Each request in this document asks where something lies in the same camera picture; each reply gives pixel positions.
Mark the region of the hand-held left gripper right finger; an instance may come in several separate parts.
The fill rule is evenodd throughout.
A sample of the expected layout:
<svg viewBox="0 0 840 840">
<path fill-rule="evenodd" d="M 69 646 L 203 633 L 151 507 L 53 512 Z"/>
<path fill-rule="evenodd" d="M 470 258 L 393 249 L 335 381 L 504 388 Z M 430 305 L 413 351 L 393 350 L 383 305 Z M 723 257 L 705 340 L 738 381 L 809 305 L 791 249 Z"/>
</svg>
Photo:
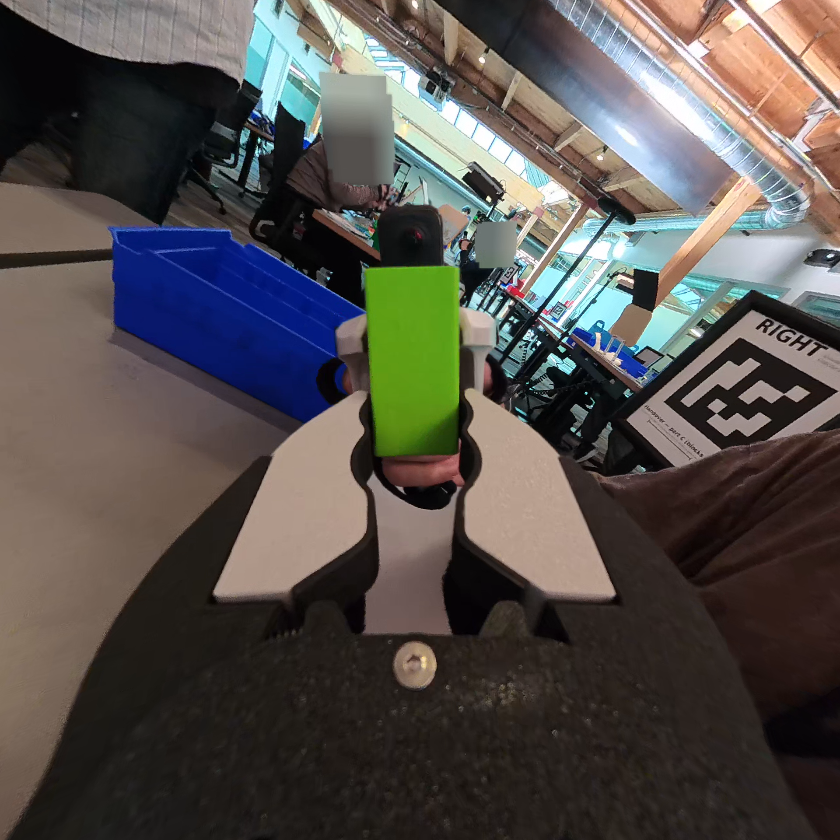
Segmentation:
<svg viewBox="0 0 840 840">
<path fill-rule="evenodd" d="M 454 574 L 482 604 L 604 604 L 616 590 L 560 455 L 478 391 L 465 391 Z"/>
</svg>

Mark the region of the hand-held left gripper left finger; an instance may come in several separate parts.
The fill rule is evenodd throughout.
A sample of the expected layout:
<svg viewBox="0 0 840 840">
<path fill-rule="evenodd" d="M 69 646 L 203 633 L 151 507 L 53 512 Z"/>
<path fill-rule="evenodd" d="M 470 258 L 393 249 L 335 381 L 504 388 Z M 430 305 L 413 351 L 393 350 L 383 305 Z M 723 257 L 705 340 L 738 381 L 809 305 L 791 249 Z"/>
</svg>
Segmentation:
<svg viewBox="0 0 840 840">
<path fill-rule="evenodd" d="M 220 574 L 220 603 L 347 606 L 379 572 L 370 397 L 341 402 L 272 454 Z"/>
</svg>

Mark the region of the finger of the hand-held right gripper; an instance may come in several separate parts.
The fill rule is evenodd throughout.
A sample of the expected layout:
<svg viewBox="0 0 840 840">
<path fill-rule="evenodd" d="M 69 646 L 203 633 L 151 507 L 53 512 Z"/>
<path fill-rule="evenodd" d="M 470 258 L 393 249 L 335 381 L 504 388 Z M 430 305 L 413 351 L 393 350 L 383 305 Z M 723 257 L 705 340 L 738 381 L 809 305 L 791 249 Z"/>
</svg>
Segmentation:
<svg viewBox="0 0 840 840">
<path fill-rule="evenodd" d="M 459 335 L 460 390 L 484 393 L 487 359 L 498 341 L 496 320 L 485 311 L 460 309 Z"/>
<path fill-rule="evenodd" d="M 342 322 L 335 331 L 337 355 L 343 365 L 339 386 L 347 395 L 371 391 L 367 331 L 365 313 Z"/>
</svg>

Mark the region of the green wooden block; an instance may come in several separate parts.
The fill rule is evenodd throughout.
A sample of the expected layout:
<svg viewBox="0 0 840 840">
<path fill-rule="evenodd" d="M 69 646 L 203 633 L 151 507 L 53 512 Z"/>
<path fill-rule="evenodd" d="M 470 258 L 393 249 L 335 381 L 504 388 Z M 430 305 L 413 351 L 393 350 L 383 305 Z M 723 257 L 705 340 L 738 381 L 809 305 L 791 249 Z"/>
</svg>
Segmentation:
<svg viewBox="0 0 840 840">
<path fill-rule="evenodd" d="M 459 442 L 459 272 L 378 267 L 364 276 L 374 451 L 453 455 Z"/>
</svg>

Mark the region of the blue plastic bin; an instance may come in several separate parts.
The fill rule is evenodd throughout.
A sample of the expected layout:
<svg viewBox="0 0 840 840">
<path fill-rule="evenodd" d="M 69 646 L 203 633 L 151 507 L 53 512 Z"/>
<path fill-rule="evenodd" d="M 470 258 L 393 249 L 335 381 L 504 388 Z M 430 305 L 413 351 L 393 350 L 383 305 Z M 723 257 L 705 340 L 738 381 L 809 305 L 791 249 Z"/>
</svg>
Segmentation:
<svg viewBox="0 0 840 840">
<path fill-rule="evenodd" d="M 110 227 L 114 326 L 302 423 L 362 310 L 221 228 Z"/>
</svg>

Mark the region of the grey desk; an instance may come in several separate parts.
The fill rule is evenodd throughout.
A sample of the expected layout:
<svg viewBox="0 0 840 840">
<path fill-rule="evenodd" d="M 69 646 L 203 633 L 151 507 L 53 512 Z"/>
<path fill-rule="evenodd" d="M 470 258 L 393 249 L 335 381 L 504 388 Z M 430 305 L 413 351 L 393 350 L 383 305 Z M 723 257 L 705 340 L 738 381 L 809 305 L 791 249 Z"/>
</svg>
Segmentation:
<svg viewBox="0 0 840 840">
<path fill-rule="evenodd" d="M 93 655 L 181 532 L 299 427 L 112 325 L 103 199 L 2 185 L 2 837 Z"/>
</svg>

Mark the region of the person's right hand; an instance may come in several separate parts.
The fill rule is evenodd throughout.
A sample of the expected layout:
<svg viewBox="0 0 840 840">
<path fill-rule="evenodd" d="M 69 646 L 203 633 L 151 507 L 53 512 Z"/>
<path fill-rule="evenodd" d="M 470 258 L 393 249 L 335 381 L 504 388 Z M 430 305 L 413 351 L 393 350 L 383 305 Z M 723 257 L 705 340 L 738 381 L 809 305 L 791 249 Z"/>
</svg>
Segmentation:
<svg viewBox="0 0 840 840">
<path fill-rule="evenodd" d="M 425 489 L 452 484 L 463 487 L 460 455 L 386 457 L 381 460 L 382 474 L 394 487 Z"/>
</svg>

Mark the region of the black studio light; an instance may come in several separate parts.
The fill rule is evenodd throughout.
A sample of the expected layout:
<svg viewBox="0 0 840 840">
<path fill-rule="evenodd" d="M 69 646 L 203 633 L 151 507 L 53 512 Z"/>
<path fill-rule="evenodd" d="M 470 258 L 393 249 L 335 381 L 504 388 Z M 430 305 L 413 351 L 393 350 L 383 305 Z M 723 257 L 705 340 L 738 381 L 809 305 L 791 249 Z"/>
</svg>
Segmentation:
<svg viewBox="0 0 840 840">
<path fill-rule="evenodd" d="M 505 187 L 496 178 L 475 162 L 467 164 L 467 171 L 461 176 L 461 180 L 486 203 L 498 203 L 506 192 Z"/>
</svg>

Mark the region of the person's brown clothing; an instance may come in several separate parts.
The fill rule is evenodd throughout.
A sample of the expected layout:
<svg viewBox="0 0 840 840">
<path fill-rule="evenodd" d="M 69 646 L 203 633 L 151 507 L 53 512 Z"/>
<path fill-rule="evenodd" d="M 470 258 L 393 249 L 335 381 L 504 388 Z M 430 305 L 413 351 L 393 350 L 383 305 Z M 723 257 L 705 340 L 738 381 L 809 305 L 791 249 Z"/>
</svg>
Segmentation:
<svg viewBox="0 0 840 840">
<path fill-rule="evenodd" d="M 838 430 L 595 477 L 696 588 L 794 798 L 838 838 Z"/>
</svg>

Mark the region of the black framed board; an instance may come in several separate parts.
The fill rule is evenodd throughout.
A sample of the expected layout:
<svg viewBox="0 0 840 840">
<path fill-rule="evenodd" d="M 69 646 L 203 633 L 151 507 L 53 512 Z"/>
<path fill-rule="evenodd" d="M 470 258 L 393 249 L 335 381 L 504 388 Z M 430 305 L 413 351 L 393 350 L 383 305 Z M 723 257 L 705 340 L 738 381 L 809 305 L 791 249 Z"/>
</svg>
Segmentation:
<svg viewBox="0 0 840 840">
<path fill-rule="evenodd" d="M 611 421 L 646 469 L 838 428 L 839 331 L 751 291 Z"/>
</svg>

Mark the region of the silver duct pipe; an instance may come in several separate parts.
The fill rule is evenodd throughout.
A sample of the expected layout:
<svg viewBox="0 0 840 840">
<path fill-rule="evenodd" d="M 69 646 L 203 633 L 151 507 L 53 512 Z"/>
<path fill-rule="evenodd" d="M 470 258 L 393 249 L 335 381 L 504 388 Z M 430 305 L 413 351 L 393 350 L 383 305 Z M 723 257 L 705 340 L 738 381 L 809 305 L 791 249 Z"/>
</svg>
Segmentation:
<svg viewBox="0 0 840 840">
<path fill-rule="evenodd" d="M 747 229 L 781 230 L 806 220 L 812 184 L 763 134 L 753 138 L 744 112 L 722 86 L 704 76 L 685 47 L 666 34 L 663 25 L 630 2 L 550 2 L 581 35 L 665 108 L 710 152 L 758 189 L 765 208 Z"/>
</svg>

